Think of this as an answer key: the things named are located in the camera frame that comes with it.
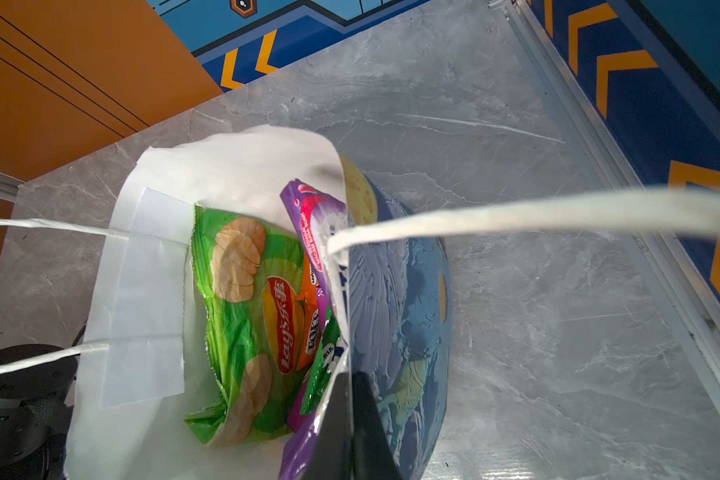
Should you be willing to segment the green white snack packet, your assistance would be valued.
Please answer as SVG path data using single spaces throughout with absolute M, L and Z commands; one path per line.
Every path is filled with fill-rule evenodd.
M 299 410 L 301 415 L 311 414 L 322 400 L 331 375 L 336 370 L 346 346 L 347 344 L 341 335 L 338 321 L 335 319 L 333 313 L 328 311 L 319 349 L 310 369 L 302 398 L 302 404 Z

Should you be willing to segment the floral paper gift bag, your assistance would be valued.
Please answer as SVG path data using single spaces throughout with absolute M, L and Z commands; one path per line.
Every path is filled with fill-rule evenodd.
M 327 242 L 333 313 L 351 380 L 369 376 L 402 479 L 423 475 L 446 412 L 454 301 L 445 238 L 622 232 L 584 227 L 577 212 L 561 210 L 594 192 L 416 214 L 305 130 L 261 125 L 148 149 L 99 230 L 104 248 L 82 343 L 0 366 L 1 375 L 77 357 L 67 478 L 281 479 L 290 427 L 214 448 L 185 422 L 219 394 L 191 237 L 200 206 L 264 220 L 301 243 L 280 197 L 293 180 L 346 206 L 347 226 Z

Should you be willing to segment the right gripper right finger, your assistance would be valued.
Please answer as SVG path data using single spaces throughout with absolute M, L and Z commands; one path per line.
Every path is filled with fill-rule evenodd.
M 352 478 L 401 480 L 365 372 L 352 374 Z

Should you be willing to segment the purple Fox's candy bag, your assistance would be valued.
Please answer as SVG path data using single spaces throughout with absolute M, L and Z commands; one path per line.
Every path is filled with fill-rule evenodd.
M 321 340 L 327 312 L 333 313 L 334 304 L 327 272 L 327 242 L 338 230 L 347 226 L 346 206 L 333 196 L 300 180 L 288 183 L 280 197 L 322 289 Z M 298 479 L 305 472 L 322 422 L 319 404 L 329 390 L 329 384 L 322 400 L 311 414 L 299 413 L 312 364 L 305 368 L 305 377 L 287 417 L 287 425 L 293 431 L 293 437 L 287 441 L 283 450 L 279 471 L 281 479 Z

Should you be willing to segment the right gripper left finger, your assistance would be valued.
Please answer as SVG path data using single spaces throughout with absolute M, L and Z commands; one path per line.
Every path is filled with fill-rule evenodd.
M 349 356 L 345 354 L 332 379 L 320 431 L 303 479 L 352 477 L 352 394 Z

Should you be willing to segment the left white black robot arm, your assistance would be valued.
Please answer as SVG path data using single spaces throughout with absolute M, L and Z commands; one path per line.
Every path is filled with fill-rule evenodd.
M 75 355 L 0 375 L 0 479 L 63 479 Z

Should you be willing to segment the orange white snack bag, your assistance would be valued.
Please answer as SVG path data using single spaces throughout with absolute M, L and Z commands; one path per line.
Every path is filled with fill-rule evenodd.
M 301 371 L 309 367 L 315 358 L 321 335 L 321 297 L 322 289 L 313 272 L 307 254 L 304 254 L 302 288 L 297 300 L 303 307 L 301 344 L 298 350 L 296 368 Z

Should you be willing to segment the green Lays chips bag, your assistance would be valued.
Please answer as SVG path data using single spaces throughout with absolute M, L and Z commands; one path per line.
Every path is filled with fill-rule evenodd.
M 299 359 L 306 329 L 300 241 L 264 220 L 197 206 L 191 257 L 219 394 L 187 414 L 187 426 L 214 448 L 286 434 L 308 370 Z

